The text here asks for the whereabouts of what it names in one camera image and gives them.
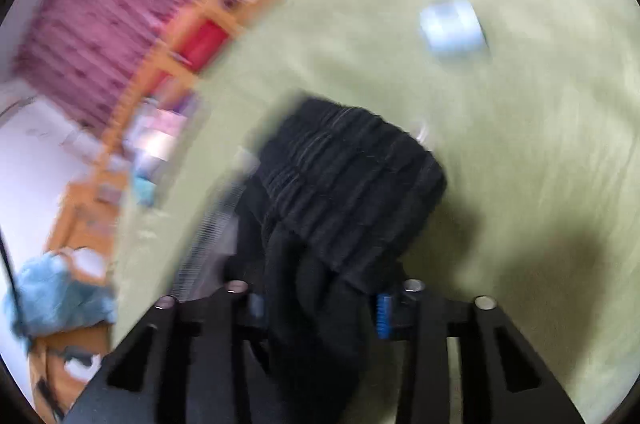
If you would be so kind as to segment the colourful geometric cushion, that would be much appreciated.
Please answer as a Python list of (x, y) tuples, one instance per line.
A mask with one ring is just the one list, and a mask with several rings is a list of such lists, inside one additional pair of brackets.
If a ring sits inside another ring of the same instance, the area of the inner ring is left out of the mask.
[(154, 205), (171, 157), (186, 137), (199, 105), (194, 93), (165, 105), (149, 98), (134, 114), (122, 147), (131, 159), (130, 184), (139, 205)]

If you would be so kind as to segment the light blue fleece robe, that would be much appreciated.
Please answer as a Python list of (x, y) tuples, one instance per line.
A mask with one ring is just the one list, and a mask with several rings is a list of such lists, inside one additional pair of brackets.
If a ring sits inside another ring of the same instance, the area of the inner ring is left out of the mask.
[(101, 282), (105, 271), (105, 259), (88, 247), (26, 260), (2, 301), (12, 334), (24, 340), (115, 323), (115, 295)]

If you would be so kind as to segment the green fleece blanket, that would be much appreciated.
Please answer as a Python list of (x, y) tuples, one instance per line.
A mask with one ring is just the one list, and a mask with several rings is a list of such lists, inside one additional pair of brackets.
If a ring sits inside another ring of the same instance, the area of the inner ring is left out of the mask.
[(406, 270), (454, 298), (495, 297), (589, 423), (639, 373), (636, 0), (469, 0), (488, 50), (437, 58), (420, 12), (440, 0), (276, 0), (198, 80), (201, 106), (160, 201), (120, 215), (126, 251), (166, 253), (115, 284), (121, 340), (167, 291), (205, 208), (305, 93), (407, 130), (446, 196)]

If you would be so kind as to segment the small light blue case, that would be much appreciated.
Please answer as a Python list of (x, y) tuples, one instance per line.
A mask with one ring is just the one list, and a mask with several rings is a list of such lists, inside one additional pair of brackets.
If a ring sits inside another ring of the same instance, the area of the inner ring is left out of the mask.
[(420, 32), (437, 58), (466, 58), (488, 50), (483, 25), (469, 0), (440, 0), (420, 12)]

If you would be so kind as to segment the right red chair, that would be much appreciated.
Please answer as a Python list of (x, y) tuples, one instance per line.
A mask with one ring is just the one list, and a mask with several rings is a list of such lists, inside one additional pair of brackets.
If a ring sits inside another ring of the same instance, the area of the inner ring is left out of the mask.
[(206, 67), (230, 40), (229, 33), (212, 20), (204, 22), (178, 46), (176, 58), (191, 72)]

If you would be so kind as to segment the black sweatpants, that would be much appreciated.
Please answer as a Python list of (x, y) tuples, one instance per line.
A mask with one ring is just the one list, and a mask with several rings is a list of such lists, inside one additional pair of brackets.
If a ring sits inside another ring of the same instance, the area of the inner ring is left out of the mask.
[(367, 308), (405, 277), (401, 256), (446, 184), (407, 132), (306, 96), (207, 210), (172, 289), (188, 300), (248, 283), (264, 301), (259, 349), (286, 419), (340, 422), (367, 365)]

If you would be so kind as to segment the wooden bed frame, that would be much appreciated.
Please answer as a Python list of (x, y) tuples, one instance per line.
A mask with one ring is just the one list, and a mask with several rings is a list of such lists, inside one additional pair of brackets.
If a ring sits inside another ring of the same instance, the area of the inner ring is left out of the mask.
[(126, 213), (134, 197), (130, 176), (116, 170), (112, 159), (124, 149), (122, 138), (134, 119), (143, 99), (160, 89), (162, 102), (180, 98), (198, 82), (198, 72), (191, 72), (176, 58), (178, 46), (200, 26), (212, 20), (224, 28), (230, 40), (242, 34), (248, 21), (269, 0), (192, 0), (169, 22), (163, 35), (145, 55), (134, 79), (120, 97), (102, 138), (101, 152), (86, 179), (67, 184), (60, 211), (47, 243), (47, 251), (88, 247), (107, 261), (101, 282), (125, 287), (134, 273), (150, 266), (157, 279), (145, 288), (150, 297), (167, 285), (168, 274), (177, 266), (176, 259), (160, 254), (153, 259), (149, 251), (124, 248), (125, 240), (117, 236), (117, 218)]

